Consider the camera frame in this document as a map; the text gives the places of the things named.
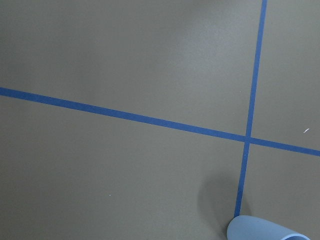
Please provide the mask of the light blue cup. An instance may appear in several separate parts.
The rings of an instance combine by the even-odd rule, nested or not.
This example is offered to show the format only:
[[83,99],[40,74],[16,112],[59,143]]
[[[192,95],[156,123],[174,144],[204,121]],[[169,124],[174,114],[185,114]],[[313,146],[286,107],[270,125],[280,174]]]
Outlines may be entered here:
[[249,216],[235,217],[227,227],[228,240],[309,240],[306,235],[274,222]]

